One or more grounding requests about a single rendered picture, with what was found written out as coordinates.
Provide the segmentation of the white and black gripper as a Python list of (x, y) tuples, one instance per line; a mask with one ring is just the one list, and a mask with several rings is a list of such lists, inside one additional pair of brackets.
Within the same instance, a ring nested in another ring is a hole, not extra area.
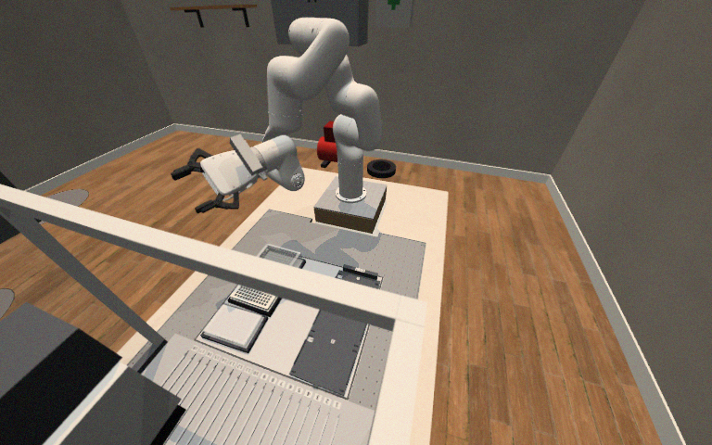
[[(200, 163), (197, 162), (199, 157), (204, 158)], [(204, 213), (213, 208), (238, 210), (239, 194), (258, 181), (258, 174), (251, 176), (234, 150), (212, 156), (206, 151), (197, 148), (190, 156), (187, 165), (174, 170), (171, 176), (176, 181), (186, 177), (191, 172), (202, 172), (217, 195), (214, 200), (209, 200), (197, 206), (197, 213)], [(250, 175), (250, 178), (248, 178), (248, 175)], [(223, 202), (232, 198), (232, 195), (234, 197), (233, 203)]]

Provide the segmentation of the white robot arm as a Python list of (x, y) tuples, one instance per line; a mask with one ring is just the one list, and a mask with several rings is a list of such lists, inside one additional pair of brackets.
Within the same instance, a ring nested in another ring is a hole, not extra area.
[(230, 145), (251, 176), (257, 173), (263, 181), (268, 176), (289, 191), (300, 190), (305, 175), (288, 135), (302, 126), (302, 100), (315, 98), (325, 87), (332, 110), (340, 114), (333, 124), (336, 197), (345, 203), (360, 202), (366, 198), (363, 150), (375, 150), (382, 138), (377, 95), (354, 81), (347, 56), (350, 37), (339, 20), (296, 19), (288, 36), (301, 57), (275, 57), (268, 64), (269, 126), (262, 143), (249, 147), (239, 134), (230, 137)]

